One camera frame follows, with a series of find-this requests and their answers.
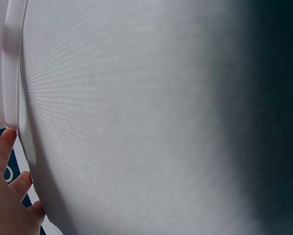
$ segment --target white plastic object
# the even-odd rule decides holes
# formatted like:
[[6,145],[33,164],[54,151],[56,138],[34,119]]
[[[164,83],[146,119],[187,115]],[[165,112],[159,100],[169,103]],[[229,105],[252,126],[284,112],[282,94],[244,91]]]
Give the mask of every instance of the white plastic object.
[[17,130],[19,53],[27,0],[0,0],[0,128]]

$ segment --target white curved surface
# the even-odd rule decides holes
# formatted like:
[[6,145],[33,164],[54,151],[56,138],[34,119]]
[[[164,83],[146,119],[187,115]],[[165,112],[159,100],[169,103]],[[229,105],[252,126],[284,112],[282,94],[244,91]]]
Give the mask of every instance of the white curved surface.
[[293,228],[293,44],[254,8],[29,2],[19,129],[63,234]]
[[18,126],[18,59],[26,4],[0,0],[0,128]]

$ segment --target textured white surface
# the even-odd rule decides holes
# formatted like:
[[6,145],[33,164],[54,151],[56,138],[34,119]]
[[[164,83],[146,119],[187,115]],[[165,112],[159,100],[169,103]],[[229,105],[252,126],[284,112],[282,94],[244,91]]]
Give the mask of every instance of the textured white surface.
[[238,0],[29,1],[20,132],[64,234],[267,234],[286,147],[253,20]]

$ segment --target skin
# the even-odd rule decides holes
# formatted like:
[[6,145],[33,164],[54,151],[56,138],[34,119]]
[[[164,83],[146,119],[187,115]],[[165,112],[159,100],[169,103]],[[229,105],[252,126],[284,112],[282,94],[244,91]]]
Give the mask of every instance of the skin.
[[25,171],[9,185],[4,173],[17,134],[6,129],[0,137],[0,235],[39,235],[45,212],[40,201],[26,208],[21,202],[32,185]]

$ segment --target white ring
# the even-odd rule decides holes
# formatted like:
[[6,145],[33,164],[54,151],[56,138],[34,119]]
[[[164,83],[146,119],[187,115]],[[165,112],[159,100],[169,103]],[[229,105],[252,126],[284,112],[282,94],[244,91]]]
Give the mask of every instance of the white ring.
[[10,176],[9,178],[6,180],[7,183],[12,182],[13,178],[14,178],[14,173],[13,170],[10,168],[10,166],[7,166],[6,169],[9,171]]

